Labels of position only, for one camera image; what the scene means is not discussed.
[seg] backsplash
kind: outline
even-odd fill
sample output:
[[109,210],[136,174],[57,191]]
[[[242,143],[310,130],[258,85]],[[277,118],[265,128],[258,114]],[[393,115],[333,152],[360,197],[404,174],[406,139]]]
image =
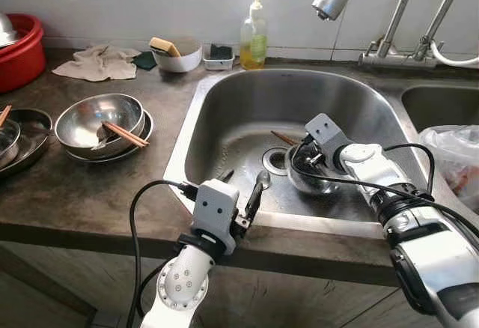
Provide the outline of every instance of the backsplash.
[[[313,0],[263,0],[270,57],[356,60],[384,34],[397,0],[350,0],[335,22],[324,22]],[[441,0],[410,0],[394,42],[414,49]],[[45,46],[84,48],[110,42],[145,49],[152,36],[194,36],[236,45],[251,0],[0,0],[0,12],[31,13],[45,30]],[[479,0],[455,0],[439,28],[443,52],[472,58],[478,52]]]

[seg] yellow liquid soap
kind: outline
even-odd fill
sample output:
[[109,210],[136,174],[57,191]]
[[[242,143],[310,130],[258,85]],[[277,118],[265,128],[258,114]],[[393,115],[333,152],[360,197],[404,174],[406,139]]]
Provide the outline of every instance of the yellow liquid soap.
[[245,70],[261,70],[264,68],[264,60],[258,62],[253,59],[250,45],[239,48],[239,62]]

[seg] faucet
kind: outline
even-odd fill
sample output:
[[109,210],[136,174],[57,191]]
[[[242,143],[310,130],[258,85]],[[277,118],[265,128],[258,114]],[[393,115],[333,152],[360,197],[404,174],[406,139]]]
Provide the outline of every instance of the faucet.
[[[329,21],[338,18],[339,14],[346,6],[347,1],[348,0],[314,0],[312,5],[317,11],[319,18]],[[367,51],[359,56],[360,65],[409,66],[423,68],[432,68],[437,65],[437,60],[434,57],[428,56],[427,51],[431,44],[435,46],[435,43],[433,42],[434,34],[444,19],[445,14],[448,12],[453,0],[442,0],[433,21],[426,33],[419,40],[419,44],[414,53],[412,53],[412,55],[403,55],[397,52],[392,40],[408,1],[409,0],[398,1],[384,37],[379,40],[379,42],[372,41],[370,43]],[[438,51],[442,47],[442,44],[443,43],[440,43],[438,45]]]

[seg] small white container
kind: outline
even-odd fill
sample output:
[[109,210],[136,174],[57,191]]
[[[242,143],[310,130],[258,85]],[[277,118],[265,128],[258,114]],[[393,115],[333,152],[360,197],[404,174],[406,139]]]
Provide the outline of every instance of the small white container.
[[210,59],[210,50],[211,50],[211,45],[205,46],[203,50],[203,62],[204,62],[204,67],[207,70],[219,71],[219,70],[231,70],[231,68],[233,68],[233,61],[234,61],[233,50],[231,50],[231,58],[227,60]]
[[164,52],[150,48],[159,68],[169,72],[188,72],[194,70],[201,62],[203,49],[201,42],[190,37],[181,37],[170,40],[180,51],[180,57],[170,57]]

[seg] white hose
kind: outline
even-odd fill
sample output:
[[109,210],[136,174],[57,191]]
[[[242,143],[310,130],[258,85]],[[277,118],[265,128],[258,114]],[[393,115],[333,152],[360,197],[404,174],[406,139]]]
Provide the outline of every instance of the white hose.
[[467,61],[452,61],[444,57],[443,55],[441,55],[441,53],[437,49],[436,42],[434,40],[431,41],[431,49],[433,51],[434,57],[440,60],[443,64],[447,64],[449,66],[465,67],[465,66],[471,66],[473,64],[479,64],[479,57],[476,57]]

